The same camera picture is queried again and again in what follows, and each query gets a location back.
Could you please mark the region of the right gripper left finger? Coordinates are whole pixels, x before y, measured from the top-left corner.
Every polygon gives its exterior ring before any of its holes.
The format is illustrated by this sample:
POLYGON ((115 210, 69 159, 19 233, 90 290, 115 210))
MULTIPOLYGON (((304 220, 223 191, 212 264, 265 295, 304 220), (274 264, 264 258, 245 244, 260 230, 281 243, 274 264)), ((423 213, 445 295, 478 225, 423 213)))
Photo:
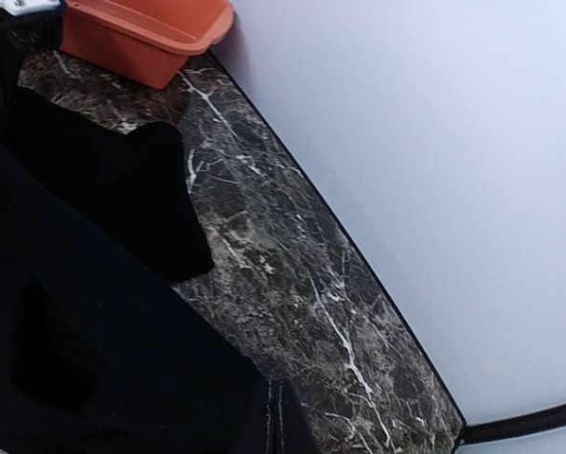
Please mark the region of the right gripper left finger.
POLYGON ((274 453, 274 382, 237 387, 208 407, 207 453, 274 453))

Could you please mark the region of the black t-shirt with blue logo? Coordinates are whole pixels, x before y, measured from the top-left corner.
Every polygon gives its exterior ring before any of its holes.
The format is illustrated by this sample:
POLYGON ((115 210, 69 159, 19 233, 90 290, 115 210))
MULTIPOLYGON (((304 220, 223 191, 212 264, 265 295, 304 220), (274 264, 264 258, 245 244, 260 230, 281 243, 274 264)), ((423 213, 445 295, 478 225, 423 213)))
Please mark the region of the black t-shirt with blue logo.
POLYGON ((183 157, 0 93, 1 449, 207 453, 208 407, 265 379, 170 286, 213 266, 183 157))

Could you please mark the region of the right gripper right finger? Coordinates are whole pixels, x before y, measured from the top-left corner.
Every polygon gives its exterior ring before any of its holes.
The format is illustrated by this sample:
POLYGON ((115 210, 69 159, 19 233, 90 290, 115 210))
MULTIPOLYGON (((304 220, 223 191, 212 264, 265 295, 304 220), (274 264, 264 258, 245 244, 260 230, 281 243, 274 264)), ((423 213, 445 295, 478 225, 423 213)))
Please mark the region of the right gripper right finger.
POLYGON ((282 454, 318 454, 320 452, 293 385, 277 383, 276 452, 282 454))

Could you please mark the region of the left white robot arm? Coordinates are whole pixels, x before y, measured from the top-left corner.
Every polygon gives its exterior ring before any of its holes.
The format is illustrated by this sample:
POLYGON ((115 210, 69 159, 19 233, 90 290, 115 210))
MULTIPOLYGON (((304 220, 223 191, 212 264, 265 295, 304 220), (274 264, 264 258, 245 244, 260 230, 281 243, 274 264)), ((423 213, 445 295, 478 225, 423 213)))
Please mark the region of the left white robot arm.
POLYGON ((26 55, 60 48, 64 1, 0 1, 0 93, 17 85, 26 55))

